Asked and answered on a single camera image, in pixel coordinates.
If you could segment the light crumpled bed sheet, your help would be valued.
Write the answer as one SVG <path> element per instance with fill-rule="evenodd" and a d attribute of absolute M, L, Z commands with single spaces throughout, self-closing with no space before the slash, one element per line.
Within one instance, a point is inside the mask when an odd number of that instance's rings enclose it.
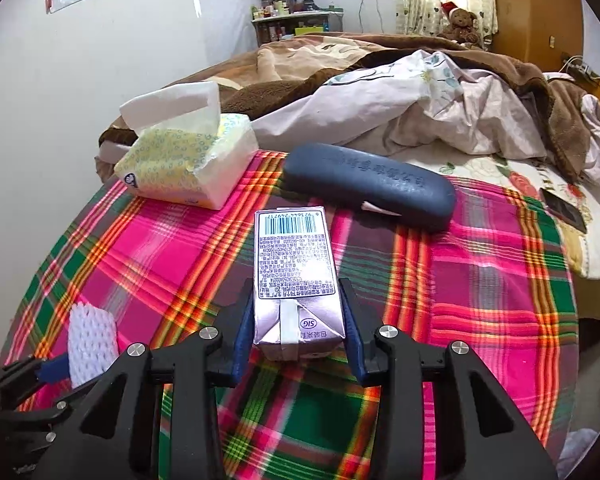
<path fill-rule="evenodd" d="M 582 214 L 583 234 L 559 220 L 570 266 L 600 280 L 600 103 L 578 100 L 591 143 L 585 168 L 568 177 L 542 125 L 538 101 L 501 76 L 461 68 L 448 54 L 418 50 L 352 70 L 253 123 L 264 148 L 322 142 L 387 156 L 438 174 L 483 180 L 541 198 L 546 188 Z"/>

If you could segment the teddy bear with red hat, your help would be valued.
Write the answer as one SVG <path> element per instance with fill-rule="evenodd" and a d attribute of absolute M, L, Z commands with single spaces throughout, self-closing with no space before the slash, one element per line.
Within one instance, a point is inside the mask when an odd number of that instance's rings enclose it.
<path fill-rule="evenodd" d="M 454 2 L 442 3 L 442 10 L 448 20 L 438 36 L 465 47 L 482 47 L 480 36 L 475 28 L 475 13 L 459 8 Z"/>

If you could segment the black smartphone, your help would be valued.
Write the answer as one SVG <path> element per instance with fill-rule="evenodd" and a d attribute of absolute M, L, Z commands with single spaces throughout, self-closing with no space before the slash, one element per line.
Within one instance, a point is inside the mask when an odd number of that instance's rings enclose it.
<path fill-rule="evenodd" d="M 546 188 L 541 188 L 541 196 L 554 216 L 583 234 L 588 232 L 584 218 L 576 206 L 571 205 Z"/>

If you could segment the yellow tissue pack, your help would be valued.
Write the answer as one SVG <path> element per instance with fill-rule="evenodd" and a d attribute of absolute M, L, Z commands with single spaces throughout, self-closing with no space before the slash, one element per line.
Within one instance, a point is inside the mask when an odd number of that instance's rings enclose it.
<path fill-rule="evenodd" d="M 137 196 L 219 210 L 259 149 L 248 116 L 221 112 L 214 81 L 137 96 L 120 114 L 137 140 L 114 174 Z"/>

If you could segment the wooden wardrobe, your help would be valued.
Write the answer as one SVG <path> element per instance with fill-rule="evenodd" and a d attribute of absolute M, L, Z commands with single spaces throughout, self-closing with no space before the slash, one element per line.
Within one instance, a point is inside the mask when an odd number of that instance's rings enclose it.
<path fill-rule="evenodd" d="M 583 51 L 581 0 L 495 0 L 491 50 L 554 72 Z"/>

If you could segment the pink green plaid cloth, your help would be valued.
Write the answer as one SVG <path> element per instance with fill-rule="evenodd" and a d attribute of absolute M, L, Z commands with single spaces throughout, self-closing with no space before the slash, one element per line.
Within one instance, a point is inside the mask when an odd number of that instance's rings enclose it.
<path fill-rule="evenodd" d="M 175 344 L 211 324 L 252 274 L 253 216 L 301 205 L 282 188 L 283 155 L 261 152 L 218 211 L 143 200 L 107 182 L 42 261 L 1 360 L 67 348 L 69 312 L 109 311 L 118 344 Z M 535 193 L 453 179 L 438 236 L 381 214 L 331 206 L 338 273 L 385 322 L 424 344 L 467 342 L 528 419 L 548 454 L 564 446 L 578 370 L 576 300 L 564 244 Z M 379 392 L 342 351 L 273 363 L 253 352 L 242 383 L 216 396 L 232 479 L 364 479 Z"/>

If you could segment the blue glasses case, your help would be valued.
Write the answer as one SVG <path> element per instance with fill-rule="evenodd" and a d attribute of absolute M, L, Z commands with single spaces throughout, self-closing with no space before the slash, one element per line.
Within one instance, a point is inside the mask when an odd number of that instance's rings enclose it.
<path fill-rule="evenodd" d="M 407 162 L 324 143 L 295 148 L 283 163 L 288 190 L 396 216 L 415 229 L 449 229 L 456 205 L 446 177 Z"/>

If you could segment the purple milk carton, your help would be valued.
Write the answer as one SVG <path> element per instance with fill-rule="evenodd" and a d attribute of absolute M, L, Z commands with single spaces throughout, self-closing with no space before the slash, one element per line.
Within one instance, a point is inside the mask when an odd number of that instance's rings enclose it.
<path fill-rule="evenodd" d="M 325 209 L 254 214 L 253 344 L 271 361 L 322 358 L 346 336 Z"/>

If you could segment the cluttered shelf desk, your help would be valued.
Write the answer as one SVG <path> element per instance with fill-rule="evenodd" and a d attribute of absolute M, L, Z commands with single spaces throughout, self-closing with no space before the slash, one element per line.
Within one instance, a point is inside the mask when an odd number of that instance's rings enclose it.
<path fill-rule="evenodd" d="M 251 7 L 258 46 L 314 32 L 342 32 L 343 10 L 321 9 L 314 0 L 261 0 Z"/>

